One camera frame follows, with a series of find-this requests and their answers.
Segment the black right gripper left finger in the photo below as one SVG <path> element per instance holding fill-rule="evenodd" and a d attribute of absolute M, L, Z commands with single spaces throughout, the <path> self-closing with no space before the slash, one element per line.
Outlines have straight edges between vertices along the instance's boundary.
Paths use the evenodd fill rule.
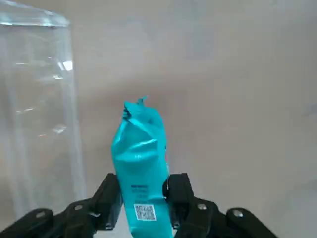
<path fill-rule="evenodd" d="M 115 174 L 109 173 L 88 199 L 69 204 L 58 214 L 34 209 L 0 232 L 2 238 L 92 238 L 97 231 L 112 231 L 122 207 Z"/>

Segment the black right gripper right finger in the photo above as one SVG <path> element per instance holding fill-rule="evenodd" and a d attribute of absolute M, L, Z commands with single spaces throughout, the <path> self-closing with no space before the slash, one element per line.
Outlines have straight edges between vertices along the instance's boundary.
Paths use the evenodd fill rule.
<path fill-rule="evenodd" d="M 249 210 L 234 207 L 222 213 L 214 202 L 197 198 L 187 173 L 171 174 L 163 194 L 176 238 L 276 238 Z"/>

